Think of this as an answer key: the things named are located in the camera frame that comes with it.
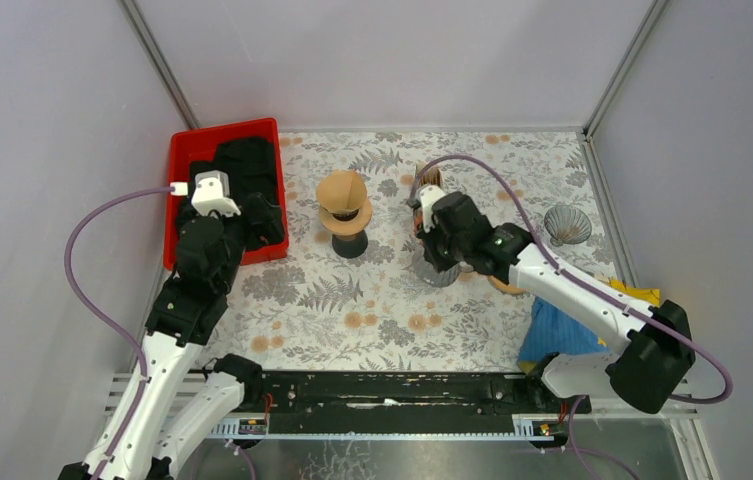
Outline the grey glass pitcher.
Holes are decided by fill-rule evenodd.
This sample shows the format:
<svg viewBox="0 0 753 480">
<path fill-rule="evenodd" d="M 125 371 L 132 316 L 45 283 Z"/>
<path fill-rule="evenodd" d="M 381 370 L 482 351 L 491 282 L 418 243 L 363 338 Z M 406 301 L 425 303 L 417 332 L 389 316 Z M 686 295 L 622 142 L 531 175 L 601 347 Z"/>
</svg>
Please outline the grey glass pitcher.
<svg viewBox="0 0 753 480">
<path fill-rule="evenodd" d="M 425 258 L 423 249 L 418 249 L 412 256 L 411 269 L 418 279 L 434 288 L 446 288 L 455 283 L 462 273 L 460 264 L 447 270 L 439 271 Z"/>
</svg>

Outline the orange coffee filter box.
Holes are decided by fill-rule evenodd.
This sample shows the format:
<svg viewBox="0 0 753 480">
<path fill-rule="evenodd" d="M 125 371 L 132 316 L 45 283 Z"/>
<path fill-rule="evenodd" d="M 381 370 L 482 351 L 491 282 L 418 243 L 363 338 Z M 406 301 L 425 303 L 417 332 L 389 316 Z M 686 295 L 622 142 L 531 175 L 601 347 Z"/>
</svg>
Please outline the orange coffee filter box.
<svg viewBox="0 0 753 480">
<path fill-rule="evenodd" d="M 421 213 L 421 209 L 419 207 L 419 202 L 418 202 L 419 200 L 418 195 L 420 191 L 428 185 L 441 187 L 443 183 L 442 174 L 438 166 L 433 166 L 429 168 L 424 174 L 422 174 L 422 171 L 425 169 L 425 167 L 426 167 L 425 162 L 419 162 L 415 167 L 415 179 L 416 179 L 415 194 L 414 194 L 415 203 L 412 208 L 412 220 L 413 220 L 414 231 L 418 231 L 421 228 L 421 225 L 423 222 L 422 213 Z"/>
</svg>

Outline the brown paper coffee filter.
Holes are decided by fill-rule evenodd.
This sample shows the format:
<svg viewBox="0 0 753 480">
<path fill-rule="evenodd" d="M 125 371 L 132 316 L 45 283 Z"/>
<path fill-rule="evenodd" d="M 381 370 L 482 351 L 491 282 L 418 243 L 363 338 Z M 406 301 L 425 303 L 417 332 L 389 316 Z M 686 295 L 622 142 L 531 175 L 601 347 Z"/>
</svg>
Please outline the brown paper coffee filter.
<svg viewBox="0 0 753 480">
<path fill-rule="evenodd" d="M 330 209 L 352 210 L 367 201 L 367 187 L 355 171 L 335 170 L 318 185 L 316 199 L 320 206 Z"/>
</svg>

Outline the red-rimmed glass carafe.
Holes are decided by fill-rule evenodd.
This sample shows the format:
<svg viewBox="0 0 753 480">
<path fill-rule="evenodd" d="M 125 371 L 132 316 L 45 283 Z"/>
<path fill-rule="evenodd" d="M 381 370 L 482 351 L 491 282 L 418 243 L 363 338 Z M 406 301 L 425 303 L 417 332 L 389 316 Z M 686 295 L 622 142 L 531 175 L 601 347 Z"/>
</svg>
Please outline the red-rimmed glass carafe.
<svg viewBox="0 0 753 480">
<path fill-rule="evenodd" d="M 352 235 L 332 235 L 331 245 L 334 252 L 345 259 L 354 259 L 364 254 L 369 241 L 365 230 Z"/>
</svg>

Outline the grey ribbed glass dripper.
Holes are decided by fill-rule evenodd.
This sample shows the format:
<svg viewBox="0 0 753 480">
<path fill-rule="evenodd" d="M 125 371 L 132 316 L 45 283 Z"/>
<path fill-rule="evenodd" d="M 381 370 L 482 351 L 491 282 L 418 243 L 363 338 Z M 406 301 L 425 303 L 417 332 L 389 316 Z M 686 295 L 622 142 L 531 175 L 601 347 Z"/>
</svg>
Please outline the grey ribbed glass dripper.
<svg viewBox="0 0 753 480">
<path fill-rule="evenodd" d="M 584 243 L 593 232 L 588 215 L 570 205 L 550 208 L 544 215 L 543 225 L 549 235 L 549 243 L 555 247 Z"/>
</svg>

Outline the blue glass dripper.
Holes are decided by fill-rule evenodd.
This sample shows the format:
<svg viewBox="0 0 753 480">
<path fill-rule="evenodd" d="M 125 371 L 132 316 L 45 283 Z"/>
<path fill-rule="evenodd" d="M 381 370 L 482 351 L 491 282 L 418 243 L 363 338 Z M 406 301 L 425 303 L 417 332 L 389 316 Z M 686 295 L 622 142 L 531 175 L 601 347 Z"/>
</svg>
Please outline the blue glass dripper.
<svg viewBox="0 0 753 480">
<path fill-rule="evenodd" d="M 330 209 L 326 206 L 320 206 L 321 217 L 328 218 L 331 221 L 350 222 L 366 212 L 372 212 L 372 204 L 369 201 L 366 201 L 359 208 L 352 210 L 337 210 Z"/>
</svg>

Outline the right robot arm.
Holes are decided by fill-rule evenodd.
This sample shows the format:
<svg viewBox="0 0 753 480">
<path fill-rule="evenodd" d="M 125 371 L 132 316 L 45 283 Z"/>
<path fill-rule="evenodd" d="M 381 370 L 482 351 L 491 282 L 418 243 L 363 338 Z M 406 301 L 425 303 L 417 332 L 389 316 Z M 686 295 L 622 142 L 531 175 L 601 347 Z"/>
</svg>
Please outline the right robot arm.
<svg viewBox="0 0 753 480">
<path fill-rule="evenodd" d="M 658 413 L 695 362 L 685 310 L 619 292 L 545 250 L 525 229 L 493 226 L 472 198 L 433 185 L 408 200 L 424 258 L 443 272 L 465 263 L 550 303 L 606 343 L 606 352 L 553 352 L 525 386 L 527 402 L 549 412 L 564 398 L 614 394 Z"/>
</svg>

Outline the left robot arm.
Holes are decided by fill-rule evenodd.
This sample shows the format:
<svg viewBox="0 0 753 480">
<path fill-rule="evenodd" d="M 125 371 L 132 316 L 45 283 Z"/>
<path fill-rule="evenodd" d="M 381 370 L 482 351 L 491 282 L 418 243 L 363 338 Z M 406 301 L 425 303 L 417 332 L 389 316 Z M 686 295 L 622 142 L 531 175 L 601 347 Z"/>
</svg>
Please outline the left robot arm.
<svg viewBox="0 0 753 480">
<path fill-rule="evenodd" d="M 227 414 L 272 402 L 259 364 L 235 354 L 214 362 L 200 391 L 176 415 L 183 379 L 227 309 L 250 240 L 284 240 L 281 209 L 260 193 L 242 205 L 223 197 L 184 223 L 178 260 L 155 300 L 142 340 L 129 339 L 137 366 L 94 448 L 63 467 L 62 479 L 175 479 Z"/>
</svg>

